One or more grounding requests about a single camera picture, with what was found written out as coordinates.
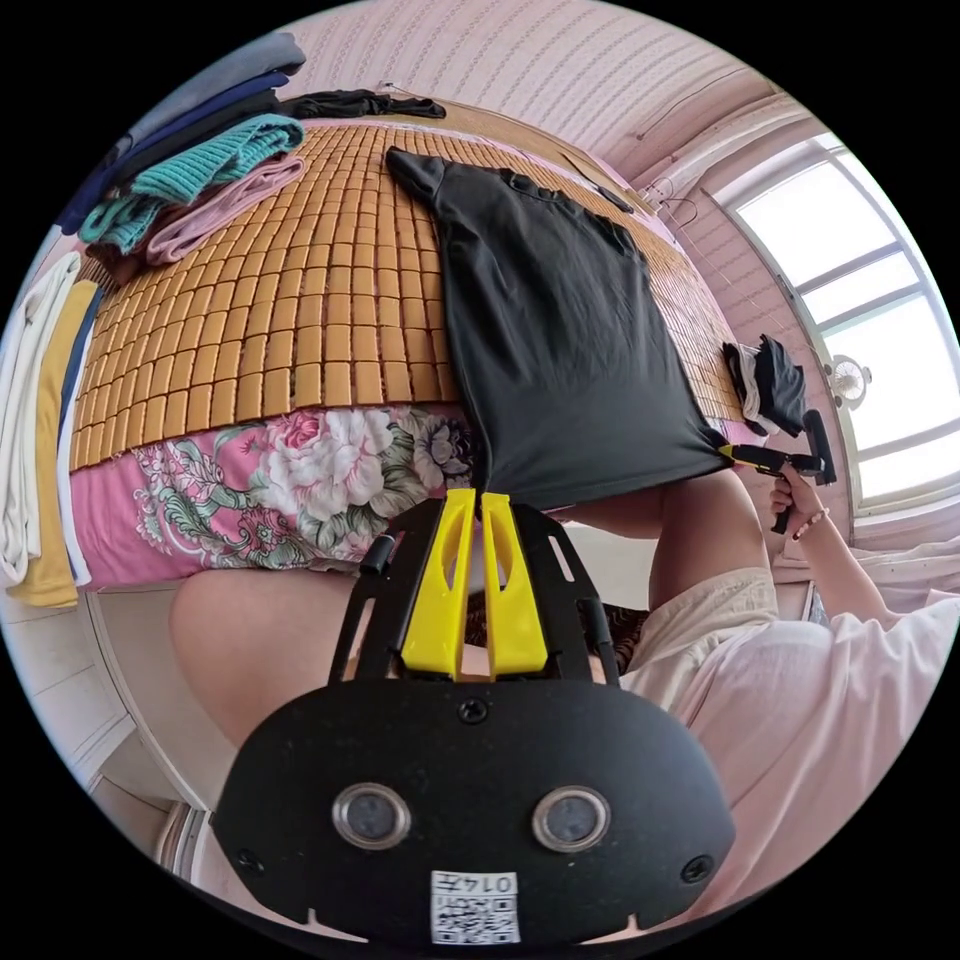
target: pink folded cloth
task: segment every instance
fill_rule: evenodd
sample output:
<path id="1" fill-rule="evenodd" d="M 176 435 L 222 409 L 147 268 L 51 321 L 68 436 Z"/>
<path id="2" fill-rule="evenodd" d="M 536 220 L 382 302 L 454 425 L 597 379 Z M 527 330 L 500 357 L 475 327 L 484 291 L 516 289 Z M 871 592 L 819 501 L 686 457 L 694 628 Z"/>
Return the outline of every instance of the pink folded cloth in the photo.
<path id="1" fill-rule="evenodd" d="M 216 196 L 167 224 L 150 238 L 146 259 L 151 266 L 176 263 L 196 250 L 207 237 L 255 203 L 282 190 L 303 174 L 306 164 L 299 157 L 268 160 L 242 180 L 218 190 Z"/>

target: white label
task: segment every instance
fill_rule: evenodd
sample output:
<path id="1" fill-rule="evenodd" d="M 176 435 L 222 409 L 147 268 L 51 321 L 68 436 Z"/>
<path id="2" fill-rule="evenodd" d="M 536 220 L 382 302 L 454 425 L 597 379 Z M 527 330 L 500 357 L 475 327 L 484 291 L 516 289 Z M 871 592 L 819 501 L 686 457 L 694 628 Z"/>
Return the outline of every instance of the white label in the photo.
<path id="1" fill-rule="evenodd" d="M 430 874 L 434 943 L 483 946 L 519 943 L 515 873 Z"/>

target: hand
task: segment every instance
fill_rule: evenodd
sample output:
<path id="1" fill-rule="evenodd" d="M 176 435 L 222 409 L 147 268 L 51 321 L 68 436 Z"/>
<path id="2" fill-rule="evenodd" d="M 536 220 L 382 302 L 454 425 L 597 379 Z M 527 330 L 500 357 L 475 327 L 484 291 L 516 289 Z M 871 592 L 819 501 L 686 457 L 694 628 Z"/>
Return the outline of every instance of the hand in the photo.
<path id="1" fill-rule="evenodd" d="M 814 514 L 823 509 L 816 490 L 797 473 L 789 463 L 785 463 L 770 491 L 770 507 L 775 514 L 793 507 L 787 521 L 787 536 L 792 537 Z"/>

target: bamboo sleeping mat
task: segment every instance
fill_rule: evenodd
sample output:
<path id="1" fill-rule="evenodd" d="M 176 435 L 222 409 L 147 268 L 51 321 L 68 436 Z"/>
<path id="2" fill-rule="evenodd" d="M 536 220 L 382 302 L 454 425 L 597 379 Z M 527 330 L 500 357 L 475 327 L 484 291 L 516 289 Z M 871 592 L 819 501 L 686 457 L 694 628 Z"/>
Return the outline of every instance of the bamboo sleeping mat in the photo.
<path id="1" fill-rule="evenodd" d="M 429 215 L 398 188 L 396 145 L 510 167 L 630 230 L 707 417 L 742 420 L 704 281 L 663 239 L 534 158 L 425 129 L 308 130 L 307 171 L 186 259 L 104 297 L 81 381 L 71 468 L 298 407 L 459 400 Z"/>

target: teal knitted sweater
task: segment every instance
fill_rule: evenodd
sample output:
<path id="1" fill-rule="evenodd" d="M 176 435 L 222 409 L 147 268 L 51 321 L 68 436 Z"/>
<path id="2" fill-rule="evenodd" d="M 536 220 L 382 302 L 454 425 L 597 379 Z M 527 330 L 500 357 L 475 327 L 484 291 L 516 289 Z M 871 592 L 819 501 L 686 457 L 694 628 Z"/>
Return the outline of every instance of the teal knitted sweater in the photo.
<path id="1" fill-rule="evenodd" d="M 302 124 L 290 117 L 268 113 L 244 120 L 139 173 L 120 196 L 90 211 L 80 240 L 113 244 L 127 254 L 166 207 L 189 206 L 209 187 L 240 180 L 270 157 L 295 150 L 303 139 Z"/>

